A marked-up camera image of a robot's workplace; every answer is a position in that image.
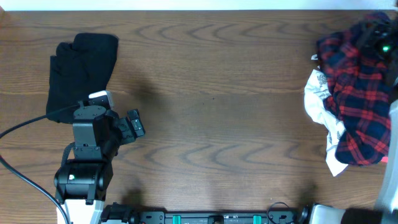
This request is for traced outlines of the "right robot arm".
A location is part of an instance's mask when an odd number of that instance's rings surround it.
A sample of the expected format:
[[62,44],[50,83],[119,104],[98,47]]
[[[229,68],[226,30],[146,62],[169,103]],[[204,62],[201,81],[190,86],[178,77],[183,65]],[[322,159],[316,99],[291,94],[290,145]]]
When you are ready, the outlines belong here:
[[304,107],[328,130],[326,164],[333,175],[348,166],[386,161],[372,210],[316,204],[307,223],[397,222],[397,21],[378,12],[317,41]]

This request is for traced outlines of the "red navy plaid shirt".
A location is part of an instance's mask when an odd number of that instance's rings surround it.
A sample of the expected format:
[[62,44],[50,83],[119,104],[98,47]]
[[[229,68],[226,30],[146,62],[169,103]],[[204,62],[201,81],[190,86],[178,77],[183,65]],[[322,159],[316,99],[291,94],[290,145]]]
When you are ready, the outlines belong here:
[[377,164],[389,151],[391,88],[384,81],[387,62],[358,44],[377,23],[390,22],[385,13],[374,12],[349,29],[317,40],[320,70],[331,94],[323,105],[346,129],[335,154],[341,163]]

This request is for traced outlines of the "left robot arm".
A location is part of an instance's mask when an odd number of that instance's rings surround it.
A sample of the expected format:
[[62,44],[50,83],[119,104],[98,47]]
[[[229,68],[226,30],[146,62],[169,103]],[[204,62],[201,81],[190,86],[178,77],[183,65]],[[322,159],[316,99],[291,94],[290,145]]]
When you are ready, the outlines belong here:
[[108,106],[81,106],[74,112],[74,142],[63,153],[54,177],[58,215],[67,223],[106,223],[111,207],[106,191],[113,177],[112,160],[122,145],[145,135],[138,110],[126,117]]

